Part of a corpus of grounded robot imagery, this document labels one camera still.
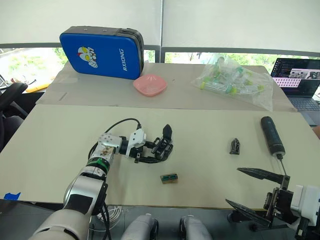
blue tape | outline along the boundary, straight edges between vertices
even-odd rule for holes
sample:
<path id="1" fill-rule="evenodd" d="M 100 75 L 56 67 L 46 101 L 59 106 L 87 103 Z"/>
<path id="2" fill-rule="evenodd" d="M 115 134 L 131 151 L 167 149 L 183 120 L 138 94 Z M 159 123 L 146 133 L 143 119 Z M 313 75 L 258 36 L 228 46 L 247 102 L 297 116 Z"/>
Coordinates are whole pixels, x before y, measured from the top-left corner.
<path id="1" fill-rule="evenodd" d="M 20 194 L 21 194 L 21 192 L 19 192 L 17 194 L 12 194 L 12 193 L 8 192 L 4 195 L 3 199 L 5 199 L 5 200 L 18 200 Z"/>

orange object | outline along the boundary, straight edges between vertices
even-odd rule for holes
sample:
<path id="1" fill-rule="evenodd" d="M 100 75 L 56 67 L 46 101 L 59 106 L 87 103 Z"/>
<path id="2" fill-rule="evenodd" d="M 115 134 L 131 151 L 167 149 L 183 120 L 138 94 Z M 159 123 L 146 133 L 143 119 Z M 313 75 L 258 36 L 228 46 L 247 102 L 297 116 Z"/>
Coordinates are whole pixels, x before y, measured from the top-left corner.
<path id="1" fill-rule="evenodd" d="M 32 93 L 32 92 L 35 92 L 35 91 L 38 91 L 38 90 L 41 90 L 41 89 L 45 89 L 45 88 L 47 88 L 49 85 L 50 85 L 50 83 L 47 82 L 47 83 L 43 83 L 43 84 L 40 84 L 40 85 L 28 87 L 25 91 L 26 91 L 27 93 Z"/>

blue case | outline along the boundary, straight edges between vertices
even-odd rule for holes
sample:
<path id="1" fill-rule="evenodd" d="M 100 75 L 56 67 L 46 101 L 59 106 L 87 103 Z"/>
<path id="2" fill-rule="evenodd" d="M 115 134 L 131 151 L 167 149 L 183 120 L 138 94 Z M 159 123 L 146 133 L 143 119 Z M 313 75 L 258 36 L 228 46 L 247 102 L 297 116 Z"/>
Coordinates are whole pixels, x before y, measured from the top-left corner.
<path id="1" fill-rule="evenodd" d="M 144 67 L 144 40 L 134 29 L 72 26 L 60 42 L 78 73 L 134 80 Z"/>

laptop screen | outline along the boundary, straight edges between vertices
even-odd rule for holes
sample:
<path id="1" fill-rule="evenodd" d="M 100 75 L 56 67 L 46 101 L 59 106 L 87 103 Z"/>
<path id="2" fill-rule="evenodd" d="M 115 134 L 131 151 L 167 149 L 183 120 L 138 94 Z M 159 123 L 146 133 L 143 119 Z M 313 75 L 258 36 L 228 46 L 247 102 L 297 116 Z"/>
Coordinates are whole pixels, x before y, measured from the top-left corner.
<path id="1" fill-rule="evenodd" d="M 277 58 L 271 77 L 288 97 L 312 98 L 320 85 L 320 60 Z"/>

pink bowl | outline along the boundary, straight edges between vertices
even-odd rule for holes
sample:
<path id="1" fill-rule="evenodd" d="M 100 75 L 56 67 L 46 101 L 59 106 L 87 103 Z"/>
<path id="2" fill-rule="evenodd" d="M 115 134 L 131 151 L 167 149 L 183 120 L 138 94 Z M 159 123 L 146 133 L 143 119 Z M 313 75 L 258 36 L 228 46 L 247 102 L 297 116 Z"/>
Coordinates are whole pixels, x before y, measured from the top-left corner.
<path id="1" fill-rule="evenodd" d="M 166 81 L 157 75 L 147 74 L 133 81 L 133 86 L 143 95 L 152 97 L 167 87 Z"/>

